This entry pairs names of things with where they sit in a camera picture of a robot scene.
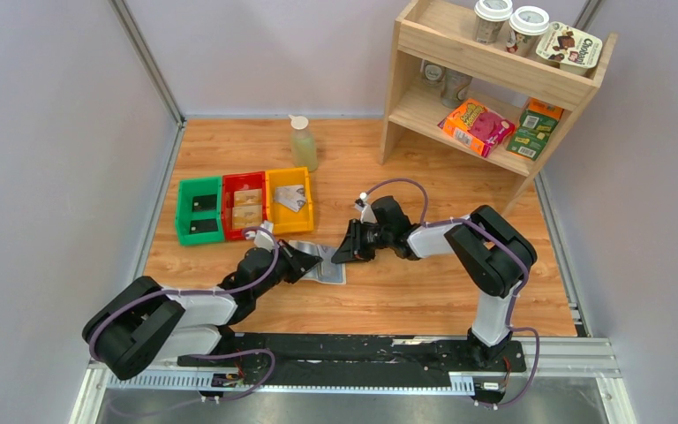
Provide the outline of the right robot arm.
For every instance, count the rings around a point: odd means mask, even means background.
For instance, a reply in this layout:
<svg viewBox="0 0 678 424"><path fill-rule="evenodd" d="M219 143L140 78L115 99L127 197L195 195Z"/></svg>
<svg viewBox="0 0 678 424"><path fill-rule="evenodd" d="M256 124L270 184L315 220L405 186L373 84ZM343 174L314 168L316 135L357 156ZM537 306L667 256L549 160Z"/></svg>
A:
<svg viewBox="0 0 678 424"><path fill-rule="evenodd" d="M488 205L447 221L412 223L394 197L384 196L365 204L359 219L349 220L331 261L368 262L385 248L409 261L455 255L480 291L469 331L474 338L468 346L470 361L487 370L502 360L502 345L513 333L514 296L538 259L531 242Z"/></svg>

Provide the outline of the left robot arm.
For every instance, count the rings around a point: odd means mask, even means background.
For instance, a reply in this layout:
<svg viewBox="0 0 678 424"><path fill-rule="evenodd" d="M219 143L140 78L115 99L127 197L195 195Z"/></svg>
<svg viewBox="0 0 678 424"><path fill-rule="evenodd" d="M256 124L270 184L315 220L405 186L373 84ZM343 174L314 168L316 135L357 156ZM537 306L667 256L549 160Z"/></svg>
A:
<svg viewBox="0 0 678 424"><path fill-rule="evenodd" d="M121 381L155 361L189 355L220 367L235 352L223 332L251 314L259 297L307 276L325 255L321 247L283 239L277 247L253 247L214 289L167 289L141 276L96 313L81 336L91 356Z"/></svg>

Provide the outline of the beige card holder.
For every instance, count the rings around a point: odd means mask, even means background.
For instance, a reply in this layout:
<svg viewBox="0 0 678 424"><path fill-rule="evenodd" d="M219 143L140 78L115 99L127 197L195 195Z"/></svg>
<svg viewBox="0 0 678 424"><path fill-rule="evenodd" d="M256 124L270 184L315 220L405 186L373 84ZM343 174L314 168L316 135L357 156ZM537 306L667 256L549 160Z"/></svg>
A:
<svg viewBox="0 0 678 424"><path fill-rule="evenodd" d="M302 280L332 285L345 285L347 283L345 265L334 264L331 261L332 256L336 252L335 247L302 240L290 240L289 244L300 252L316 255L321 258L321 263L302 276Z"/></svg>

